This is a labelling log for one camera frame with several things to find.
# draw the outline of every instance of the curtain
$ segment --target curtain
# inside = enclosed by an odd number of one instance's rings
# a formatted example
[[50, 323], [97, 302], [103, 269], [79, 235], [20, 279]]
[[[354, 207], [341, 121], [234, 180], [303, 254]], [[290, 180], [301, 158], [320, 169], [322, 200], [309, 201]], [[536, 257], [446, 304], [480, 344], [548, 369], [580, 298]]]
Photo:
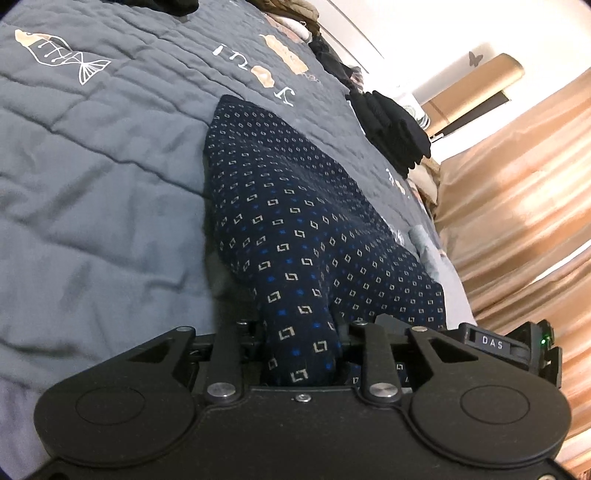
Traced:
[[434, 211], [479, 325], [547, 319], [573, 423], [558, 457], [591, 468], [591, 70], [443, 162]]

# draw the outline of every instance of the gray blanket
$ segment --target gray blanket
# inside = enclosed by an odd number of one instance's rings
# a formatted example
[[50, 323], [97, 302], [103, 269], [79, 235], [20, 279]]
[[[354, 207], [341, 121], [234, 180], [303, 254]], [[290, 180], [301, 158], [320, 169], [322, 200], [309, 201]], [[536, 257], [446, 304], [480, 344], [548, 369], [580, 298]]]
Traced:
[[[340, 162], [414, 255], [413, 226], [438, 245], [345, 93], [244, 0], [202, 0], [183, 18], [22, 0], [0, 21], [3, 385], [42, 391], [172, 327], [210, 333], [253, 315], [206, 216], [204, 137], [224, 94], [273, 111]], [[0, 411], [17, 408], [15, 395], [0, 395]], [[11, 470], [6, 452], [12, 476], [32, 468]]]

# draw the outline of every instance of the wall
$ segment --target wall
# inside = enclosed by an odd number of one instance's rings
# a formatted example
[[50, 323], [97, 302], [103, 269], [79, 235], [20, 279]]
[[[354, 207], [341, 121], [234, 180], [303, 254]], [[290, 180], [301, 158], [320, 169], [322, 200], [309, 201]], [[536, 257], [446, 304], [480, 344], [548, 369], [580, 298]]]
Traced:
[[591, 9], [580, 0], [313, 0], [320, 23], [368, 89], [419, 102], [470, 72], [468, 52], [505, 52], [525, 69], [511, 101], [433, 145], [443, 161], [493, 134], [591, 67]]

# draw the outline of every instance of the screw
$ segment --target screw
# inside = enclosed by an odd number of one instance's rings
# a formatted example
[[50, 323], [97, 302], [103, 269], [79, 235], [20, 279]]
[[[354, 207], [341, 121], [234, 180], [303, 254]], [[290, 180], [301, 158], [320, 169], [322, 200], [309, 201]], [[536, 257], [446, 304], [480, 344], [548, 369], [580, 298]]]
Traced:
[[212, 383], [208, 386], [207, 393], [216, 398], [228, 398], [236, 393], [236, 387], [231, 383]]
[[312, 397], [307, 393], [300, 393], [295, 396], [294, 400], [300, 403], [308, 403], [310, 400], [312, 400]]
[[398, 388], [391, 383], [375, 383], [369, 387], [369, 393], [374, 397], [391, 398], [398, 393]]

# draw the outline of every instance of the metal pin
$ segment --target metal pin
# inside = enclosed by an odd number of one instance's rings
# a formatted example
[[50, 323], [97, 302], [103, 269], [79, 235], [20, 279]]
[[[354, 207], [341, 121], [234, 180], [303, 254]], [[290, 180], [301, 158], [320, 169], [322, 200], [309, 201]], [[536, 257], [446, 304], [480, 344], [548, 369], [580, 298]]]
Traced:
[[228, 398], [236, 393], [236, 387], [231, 383], [212, 383], [208, 386], [207, 393], [216, 398]]
[[369, 393], [378, 398], [391, 398], [398, 393], [398, 388], [391, 383], [375, 383], [369, 387]]

